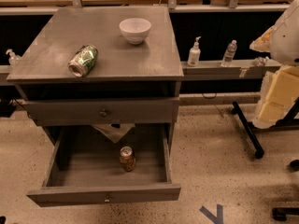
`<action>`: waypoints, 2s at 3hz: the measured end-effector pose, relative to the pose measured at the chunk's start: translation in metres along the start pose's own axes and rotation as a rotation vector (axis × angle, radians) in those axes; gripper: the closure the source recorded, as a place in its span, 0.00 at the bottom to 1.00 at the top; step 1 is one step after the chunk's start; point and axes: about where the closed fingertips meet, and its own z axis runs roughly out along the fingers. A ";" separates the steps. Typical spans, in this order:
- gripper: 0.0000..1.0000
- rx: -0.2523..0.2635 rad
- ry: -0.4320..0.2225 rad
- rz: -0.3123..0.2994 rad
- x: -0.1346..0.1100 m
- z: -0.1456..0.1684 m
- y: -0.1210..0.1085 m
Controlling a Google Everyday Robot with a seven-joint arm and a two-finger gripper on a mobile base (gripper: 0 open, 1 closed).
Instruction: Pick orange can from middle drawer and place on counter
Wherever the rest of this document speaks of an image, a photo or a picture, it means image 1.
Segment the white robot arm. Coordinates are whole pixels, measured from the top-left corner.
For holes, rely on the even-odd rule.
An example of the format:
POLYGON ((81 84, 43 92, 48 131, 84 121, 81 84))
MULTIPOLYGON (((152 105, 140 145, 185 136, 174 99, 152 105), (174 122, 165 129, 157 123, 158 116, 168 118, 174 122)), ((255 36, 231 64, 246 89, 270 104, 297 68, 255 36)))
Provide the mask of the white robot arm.
POLYGON ((269 52, 271 59, 281 64, 275 73, 264 75, 252 121, 256 128, 267 129, 284 119, 299 98, 299 0, 293 0, 249 48, 269 52))

